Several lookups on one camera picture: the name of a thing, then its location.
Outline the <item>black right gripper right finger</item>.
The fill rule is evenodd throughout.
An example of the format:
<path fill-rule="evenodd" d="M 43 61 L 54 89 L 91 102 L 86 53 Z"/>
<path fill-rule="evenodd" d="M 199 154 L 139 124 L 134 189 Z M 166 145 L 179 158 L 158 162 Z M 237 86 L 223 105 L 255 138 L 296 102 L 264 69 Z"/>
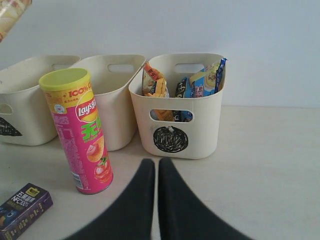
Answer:
<path fill-rule="evenodd" d="M 212 212 L 168 157 L 158 165 L 158 221 L 162 240 L 250 239 Z"/>

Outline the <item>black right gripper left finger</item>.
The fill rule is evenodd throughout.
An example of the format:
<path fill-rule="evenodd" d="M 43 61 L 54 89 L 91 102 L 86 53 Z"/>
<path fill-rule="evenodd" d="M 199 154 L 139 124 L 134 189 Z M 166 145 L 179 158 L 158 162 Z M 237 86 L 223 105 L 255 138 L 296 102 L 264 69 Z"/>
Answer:
<path fill-rule="evenodd" d="M 118 198 L 67 240 L 150 240 L 155 197 L 155 163 L 141 161 Z"/>

